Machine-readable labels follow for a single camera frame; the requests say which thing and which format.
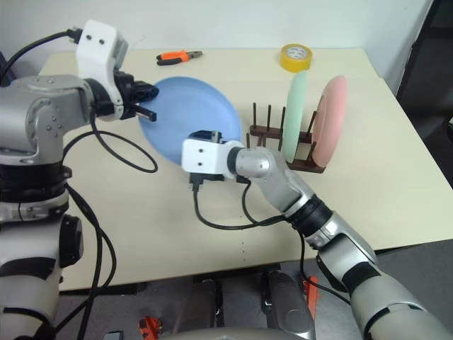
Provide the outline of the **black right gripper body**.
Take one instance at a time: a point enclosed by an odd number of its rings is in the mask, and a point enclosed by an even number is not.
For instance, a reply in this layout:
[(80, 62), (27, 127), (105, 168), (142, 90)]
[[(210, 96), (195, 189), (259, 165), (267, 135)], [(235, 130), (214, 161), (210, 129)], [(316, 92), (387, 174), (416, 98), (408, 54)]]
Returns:
[(224, 144), (224, 139), (222, 137), (222, 133), (219, 131), (210, 131), (210, 130), (198, 130), (196, 132), (192, 132), (189, 136), (188, 139), (193, 139), (193, 140), (202, 140), (202, 141), (208, 141), (208, 142), (213, 142), (217, 144)]

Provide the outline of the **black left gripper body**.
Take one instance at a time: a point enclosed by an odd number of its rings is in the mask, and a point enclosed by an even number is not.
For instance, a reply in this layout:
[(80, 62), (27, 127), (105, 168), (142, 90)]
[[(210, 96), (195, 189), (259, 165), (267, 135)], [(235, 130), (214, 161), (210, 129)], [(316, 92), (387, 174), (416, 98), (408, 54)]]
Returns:
[(122, 99), (122, 115), (120, 119), (130, 119), (135, 117), (136, 103), (133, 101), (134, 96), (134, 77), (131, 74), (115, 71), (114, 72), (115, 85), (120, 92)]

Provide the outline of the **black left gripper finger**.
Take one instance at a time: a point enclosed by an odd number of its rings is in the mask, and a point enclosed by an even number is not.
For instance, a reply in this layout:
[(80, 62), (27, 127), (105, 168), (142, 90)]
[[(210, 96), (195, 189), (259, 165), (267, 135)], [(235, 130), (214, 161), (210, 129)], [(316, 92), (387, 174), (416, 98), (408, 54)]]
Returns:
[(151, 122), (155, 122), (156, 118), (157, 118), (157, 114), (154, 111), (149, 110), (140, 105), (135, 106), (135, 115), (137, 115), (143, 119), (149, 120)]
[(133, 83), (133, 101), (151, 101), (159, 94), (159, 89), (144, 81)]

